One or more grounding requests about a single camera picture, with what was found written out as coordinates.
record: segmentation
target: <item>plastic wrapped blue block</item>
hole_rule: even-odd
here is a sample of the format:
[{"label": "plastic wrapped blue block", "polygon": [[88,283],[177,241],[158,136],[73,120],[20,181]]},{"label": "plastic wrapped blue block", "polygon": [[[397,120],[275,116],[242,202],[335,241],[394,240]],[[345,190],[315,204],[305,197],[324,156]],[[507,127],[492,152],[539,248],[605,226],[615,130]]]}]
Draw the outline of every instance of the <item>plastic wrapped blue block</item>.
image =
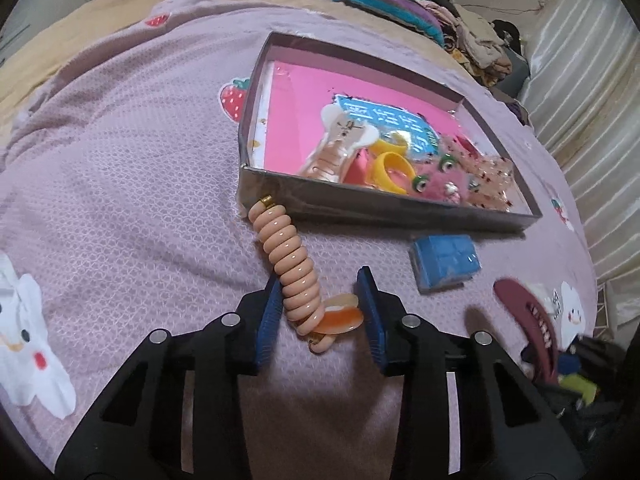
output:
[{"label": "plastic wrapped blue block", "polygon": [[468,235],[418,238],[412,244],[411,260],[420,292],[464,282],[480,270],[476,248]]}]

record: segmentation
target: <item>spiral hair tie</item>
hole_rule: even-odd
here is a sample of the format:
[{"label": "spiral hair tie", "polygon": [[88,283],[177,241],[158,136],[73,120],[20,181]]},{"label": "spiral hair tie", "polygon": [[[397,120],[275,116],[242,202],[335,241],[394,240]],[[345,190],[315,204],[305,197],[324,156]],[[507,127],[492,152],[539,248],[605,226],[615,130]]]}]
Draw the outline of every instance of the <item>spiral hair tie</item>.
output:
[{"label": "spiral hair tie", "polygon": [[284,206],[265,196],[249,210],[249,220],[280,277],[287,319],[296,325],[298,335],[309,336],[312,352],[327,351],[338,334],[361,325],[364,317],[354,294],[321,301],[314,262]]}]

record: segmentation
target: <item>curtain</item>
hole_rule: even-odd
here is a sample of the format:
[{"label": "curtain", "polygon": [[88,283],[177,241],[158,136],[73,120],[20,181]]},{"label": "curtain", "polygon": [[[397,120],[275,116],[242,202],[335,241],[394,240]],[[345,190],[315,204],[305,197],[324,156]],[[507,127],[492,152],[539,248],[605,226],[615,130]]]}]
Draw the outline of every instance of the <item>curtain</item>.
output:
[{"label": "curtain", "polygon": [[552,0],[519,95],[574,194],[618,323],[640,316],[640,32],[620,0]]}]

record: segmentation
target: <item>bed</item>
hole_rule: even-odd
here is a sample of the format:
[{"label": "bed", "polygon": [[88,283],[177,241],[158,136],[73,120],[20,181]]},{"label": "bed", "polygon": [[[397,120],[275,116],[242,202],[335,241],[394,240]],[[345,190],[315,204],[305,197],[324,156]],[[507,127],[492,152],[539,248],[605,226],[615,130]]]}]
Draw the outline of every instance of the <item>bed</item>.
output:
[{"label": "bed", "polygon": [[[522,235],[473,234],[482,271],[431,296],[418,293],[408,256],[417,232],[303,222],[327,295],[350,290],[369,266],[409,312],[443,332],[489,330],[518,359],[524,334],[492,292],[513,276],[566,292],[566,308],[593,330],[594,271],[561,170],[532,128],[435,43],[331,0],[94,0],[0,68],[4,275],[42,293],[41,315],[37,300],[17,322],[0,312],[3,341],[20,337],[21,323],[38,334],[19,351],[0,346],[2,375],[17,374],[0,402],[49,468],[149,332],[199,330],[266,284],[236,208],[237,125],[218,96],[250,75],[272,30],[359,48],[464,94],[543,213]],[[282,321],[270,367],[240,387],[254,478],[388,477],[402,384],[379,375],[362,331],[316,356]]]}]

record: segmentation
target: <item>pile of clothes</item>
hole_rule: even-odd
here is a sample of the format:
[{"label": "pile of clothes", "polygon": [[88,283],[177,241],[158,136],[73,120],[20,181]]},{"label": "pile of clothes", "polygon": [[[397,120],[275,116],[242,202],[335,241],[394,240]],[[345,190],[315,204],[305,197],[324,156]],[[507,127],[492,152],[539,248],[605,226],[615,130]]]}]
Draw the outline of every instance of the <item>pile of clothes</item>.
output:
[{"label": "pile of clothes", "polygon": [[444,49],[476,81],[490,88],[511,73],[511,60],[494,28],[479,14],[451,0],[414,0],[440,23]]}]

